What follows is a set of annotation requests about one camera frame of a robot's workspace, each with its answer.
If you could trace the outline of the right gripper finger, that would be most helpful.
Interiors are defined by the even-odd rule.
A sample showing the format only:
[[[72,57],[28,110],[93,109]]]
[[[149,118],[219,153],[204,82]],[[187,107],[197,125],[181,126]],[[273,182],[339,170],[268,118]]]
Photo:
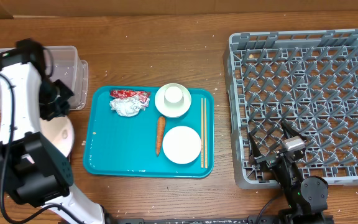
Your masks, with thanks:
[[[303,142],[306,142],[306,137],[303,136],[302,134],[300,134],[295,129],[293,129],[292,126],[290,125],[290,123],[288,123],[286,121],[282,121],[281,127],[282,127],[282,131],[283,131],[283,134],[284,134],[284,137],[286,140],[300,139]]]
[[[263,155],[261,154],[251,133],[248,133],[248,140],[250,146],[249,160],[253,163],[253,165],[259,165],[261,158],[263,158]]]

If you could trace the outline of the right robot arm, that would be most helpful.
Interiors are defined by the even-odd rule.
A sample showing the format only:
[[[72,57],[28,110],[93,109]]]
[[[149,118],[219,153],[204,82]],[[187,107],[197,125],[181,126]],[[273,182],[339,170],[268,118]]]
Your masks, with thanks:
[[[333,223],[333,217],[324,215],[328,209],[328,183],[319,176],[303,177],[297,162],[306,152],[307,138],[288,123],[281,123],[285,140],[282,148],[273,154],[263,155],[251,133],[248,133],[250,159],[264,172],[271,172],[280,184],[288,208],[275,216],[265,216],[264,211],[281,194],[270,199],[257,215],[254,223]]]

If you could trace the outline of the large pink plate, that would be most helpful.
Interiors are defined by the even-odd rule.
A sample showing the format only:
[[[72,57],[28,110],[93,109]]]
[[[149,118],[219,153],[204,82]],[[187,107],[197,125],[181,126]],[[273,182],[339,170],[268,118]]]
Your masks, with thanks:
[[[67,116],[55,117],[50,121],[39,119],[42,134],[69,159],[73,149],[75,132]]]

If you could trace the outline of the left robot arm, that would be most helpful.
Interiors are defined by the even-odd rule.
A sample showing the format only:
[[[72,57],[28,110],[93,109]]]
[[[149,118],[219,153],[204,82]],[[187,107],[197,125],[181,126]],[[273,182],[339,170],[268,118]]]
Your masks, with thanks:
[[[40,120],[69,114],[74,94],[47,73],[46,48],[32,39],[16,42],[0,53],[0,210],[9,223],[5,195],[37,212],[27,223],[51,210],[68,223],[113,223],[100,204],[92,202],[74,183],[70,163],[43,134]]]

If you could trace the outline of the white tissue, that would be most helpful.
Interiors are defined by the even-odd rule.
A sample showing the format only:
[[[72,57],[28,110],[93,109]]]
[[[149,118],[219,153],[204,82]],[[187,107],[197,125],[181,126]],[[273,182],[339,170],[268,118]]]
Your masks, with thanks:
[[[135,95],[123,99],[113,99],[109,105],[112,111],[115,111],[119,116],[133,117],[139,113],[140,110],[145,110],[150,103],[149,97],[141,97]]]

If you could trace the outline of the red snack wrapper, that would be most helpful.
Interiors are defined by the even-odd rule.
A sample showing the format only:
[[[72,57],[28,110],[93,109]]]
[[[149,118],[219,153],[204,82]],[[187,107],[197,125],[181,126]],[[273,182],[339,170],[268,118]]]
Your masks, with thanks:
[[[118,98],[122,100],[136,96],[141,103],[146,103],[150,98],[150,92],[136,90],[111,90],[110,96],[114,99]]]

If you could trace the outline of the white cup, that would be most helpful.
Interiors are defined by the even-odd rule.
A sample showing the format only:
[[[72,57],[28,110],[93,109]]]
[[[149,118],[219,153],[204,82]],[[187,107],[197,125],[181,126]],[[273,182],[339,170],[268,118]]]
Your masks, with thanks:
[[[165,90],[165,100],[170,104],[178,104],[183,99],[183,92],[180,87],[170,86]]]

